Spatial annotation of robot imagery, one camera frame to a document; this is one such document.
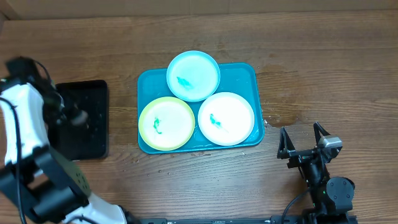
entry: light blue plate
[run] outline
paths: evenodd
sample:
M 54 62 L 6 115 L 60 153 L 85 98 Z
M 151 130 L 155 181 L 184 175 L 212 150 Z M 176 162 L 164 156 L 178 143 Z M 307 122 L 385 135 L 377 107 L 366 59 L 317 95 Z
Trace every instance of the light blue plate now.
M 148 146 L 138 134 L 138 145 L 148 154 L 163 154 L 176 152 L 194 152 L 230 149 L 235 147 L 255 146 L 261 142 L 264 137 L 264 122 L 262 120 L 261 104 L 259 91 L 257 88 L 256 74 L 252 66 L 246 63 L 226 63 L 218 65 L 221 72 L 220 84 L 216 90 L 219 92 L 231 92 L 242 96 L 248 101 L 254 112 L 254 128 L 249 137 L 243 142 L 234 146 L 219 146 L 207 140 L 198 126 L 198 112 L 200 102 L 187 102 L 195 115 L 195 129 L 192 137 L 182 147 L 173 151 L 158 151 Z M 141 111 L 152 100 L 163 96 L 174 96 L 167 86 L 166 68 L 153 69 L 141 74 L 137 81 L 137 112 L 138 118 Z
M 166 79 L 171 92 L 181 100 L 203 101 L 220 84 L 220 68 L 210 55 L 190 50 L 177 55 L 170 62 Z

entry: wood grain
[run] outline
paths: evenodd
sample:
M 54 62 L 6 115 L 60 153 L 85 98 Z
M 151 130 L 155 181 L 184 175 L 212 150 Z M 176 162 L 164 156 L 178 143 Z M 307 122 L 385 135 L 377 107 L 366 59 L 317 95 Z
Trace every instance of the wood grain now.
M 4 24 L 4 21 L 6 21 L 6 20 L 7 20 L 6 17 L 4 17 L 4 14 L 1 13 L 1 11 L 0 11 L 0 34 L 2 31 L 2 25 Z
M 398 0 L 0 0 L 10 19 L 398 9 Z
M 267 121 L 258 146 L 161 156 L 138 148 L 138 76 L 193 49 L 254 67 Z M 276 159 L 279 128 L 306 149 L 319 121 L 344 140 L 328 169 L 355 182 L 351 214 L 360 223 L 398 219 L 397 11 L 6 21 L 0 60 L 16 55 L 41 61 L 58 83 L 107 81 L 109 157 L 78 165 L 98 195 L 138 217 L 281 214 L 305 185 Z M 0 136 L 3 157 L 4 130 Z M 307 198 L 290 212 L 310 206 Z M 19 223 L 4 196 L 0 219 Z

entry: blue tray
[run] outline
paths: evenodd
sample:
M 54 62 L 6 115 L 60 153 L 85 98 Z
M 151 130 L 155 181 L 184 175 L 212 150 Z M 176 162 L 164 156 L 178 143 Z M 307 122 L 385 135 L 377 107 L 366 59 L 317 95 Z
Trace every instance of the blue tray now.
M 234 146 L 219 146 L 207 140 L 198 126 L 198 112 L 201 102 L 187 102 L 195 115 L 195 129 L 192 137 L 182 147 L 173 151 L 159 151 L 148 146 L 138 133 L 138 145 L 148 154 L 164 154 L 176 152 L 194 152 L 217 149 L 229 149 L 235 147 L 255 146 L 261 142 L 264 137 L 264 123 L 262 120 L 262 111 L 257 88 L 256 74 L 252 66 L 246 63 L 226 63 L 219 64 L 221 70 L 221 81 L 215 93 L 231 92 L 245 98 L 254 112 L 254 128 L 249 137 Z M 138 118 L 141 111 L 152 100 L 163 96 L 174 96 L 167 86 L 166 68 L 153 69 L 145 71 L 140 75 L 137 81 L 137 112 Z

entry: green stain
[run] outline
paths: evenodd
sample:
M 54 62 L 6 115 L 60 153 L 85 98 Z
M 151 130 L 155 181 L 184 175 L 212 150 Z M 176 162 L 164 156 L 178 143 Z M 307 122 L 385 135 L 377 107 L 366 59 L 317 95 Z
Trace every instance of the green stain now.
M 188 82 L 186 79 L 177 77 L 177 81 L 186 90 L 192 90 L 193 89 L 193 85 L 190 82 Z
M 160 124 L 160 120 L 158 118 L 155 118 L 155 122 L 154 122 L 154 129 L 156 130 L 157 134 L 162 134 L 162 132 L 160 132 L 157 127 L 159 127 Z
M 210 114 L 210 121 L 211 124 L 215 125 L 217 128 L 221 128 L 221 122 L 217 121 L 213 114 Z

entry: wooden table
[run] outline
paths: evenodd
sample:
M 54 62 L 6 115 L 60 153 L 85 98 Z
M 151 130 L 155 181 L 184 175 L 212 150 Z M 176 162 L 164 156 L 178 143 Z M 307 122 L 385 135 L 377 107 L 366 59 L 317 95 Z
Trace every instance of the wooden table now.
M 254 67 L 267 123 L 258 146 L 159 156 L 139 149 L 138 76 L 186 50 Z M 305 184 L 276 158 L 279 128 L 307 149 L 319 121 L 344 141 L 328 169 L 356 184 L 350 214 L 360 223 L 398 219 L 398 11 L 7 21 L 0 59 L 17 55 L 41 61 L 57 83 L 108 82 L 109 157 L 78 165 L 98 195 L 138 217 L 281 214 Z M 306 198 L 290 213 L 311 206 Z M 4 196 L 0 220 L 19 223 Z

